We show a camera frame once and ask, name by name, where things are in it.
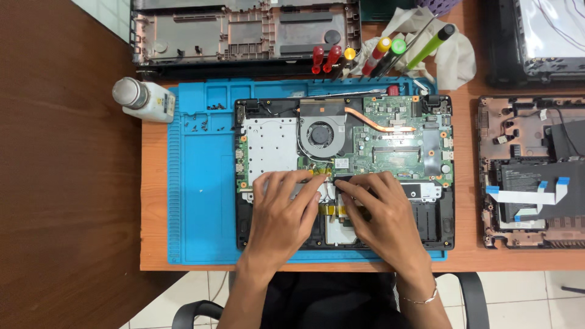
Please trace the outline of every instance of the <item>plastic container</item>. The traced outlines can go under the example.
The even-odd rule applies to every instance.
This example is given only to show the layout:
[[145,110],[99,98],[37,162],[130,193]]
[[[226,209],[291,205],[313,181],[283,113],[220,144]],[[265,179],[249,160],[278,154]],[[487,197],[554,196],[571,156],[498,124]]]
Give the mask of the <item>plastic container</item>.
[[173,121],[175,94],[156,83],[125,77],[113,85],[112,96],[126,114],[147,121]]

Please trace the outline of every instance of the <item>left hand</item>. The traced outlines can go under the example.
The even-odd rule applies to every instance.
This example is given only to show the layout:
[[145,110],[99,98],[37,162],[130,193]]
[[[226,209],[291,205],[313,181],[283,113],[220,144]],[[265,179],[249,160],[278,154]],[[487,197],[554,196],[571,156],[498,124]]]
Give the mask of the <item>left hand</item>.
[[[268,284],[309,238],[321,198],[317,189],[326,178],[295,170],[264,173],[254,181],[252,227],[246,249],[236,264],[238,271],[252,272]],[[295,185],[305,179],[311,180],[290,200]]]

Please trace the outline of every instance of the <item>brown table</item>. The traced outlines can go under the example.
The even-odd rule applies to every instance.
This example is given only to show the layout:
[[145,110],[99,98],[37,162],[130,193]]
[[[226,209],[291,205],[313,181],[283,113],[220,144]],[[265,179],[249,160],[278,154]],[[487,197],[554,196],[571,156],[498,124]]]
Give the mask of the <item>brown table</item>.
[[[444,262],[434,262],[434,272],[475,272],[502,270],[585,269],[585,250],[513,251],[503,246],[487,250],[481,242],[479,221],[479,183],[477,170],[477,98],[496,94],[554,94],[551,90],[507,91],[488,87],[487,49],[481,37],[478,2],[465,0],[450,14],[441,17],[454,23],[472,42],[476,53],[474,80],[456,91],[441,91],[453,100],[453,142],[455,144],[455,249]],[[364,24],[362,38],[379,35],[385,24]],[[434,71],[433,58],[425,61]],[[558,90],[557,94],[583,93],[583,90]],[[233,270],[233,265],[171,265],[167,262],[167,125],[142,124],[142,250],[141,270]],[[289,271],[371,272],[391,268],[385,263],[286,264]]]

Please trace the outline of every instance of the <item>silver bracelet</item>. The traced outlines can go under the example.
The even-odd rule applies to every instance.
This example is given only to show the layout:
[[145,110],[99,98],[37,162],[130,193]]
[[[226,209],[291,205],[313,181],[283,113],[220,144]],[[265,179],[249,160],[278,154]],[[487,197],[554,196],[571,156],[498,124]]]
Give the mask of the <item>silver bracelet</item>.
[[403,297],[403,299],[406,299],[408,301],[410,301],[411,303],[415,303],[415,304],[428,304],[430,302],[432,302],[433,299],[435,299],[435,297],[437,296],[437,280],[435,278],[433,278],[433,280],[435,280],[435,292],[433,292],[433,296],[425,301],[416,301],[416,300],[411,300],[408,299],[406,297]]

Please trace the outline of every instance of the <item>right hand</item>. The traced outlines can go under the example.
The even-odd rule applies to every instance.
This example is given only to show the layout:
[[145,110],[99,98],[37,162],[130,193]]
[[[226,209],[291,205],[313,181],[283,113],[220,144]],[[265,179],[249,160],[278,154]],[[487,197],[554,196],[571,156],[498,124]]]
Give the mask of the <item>right hand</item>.
[[[431,269],[431,257],[422,246],[410,201],[390,172],[353,176],[335,181],[356,235],[404,278]],[[376,199],[367,190],[378,194]],[[357,209],[360,201],[371,213],[367,222]]]

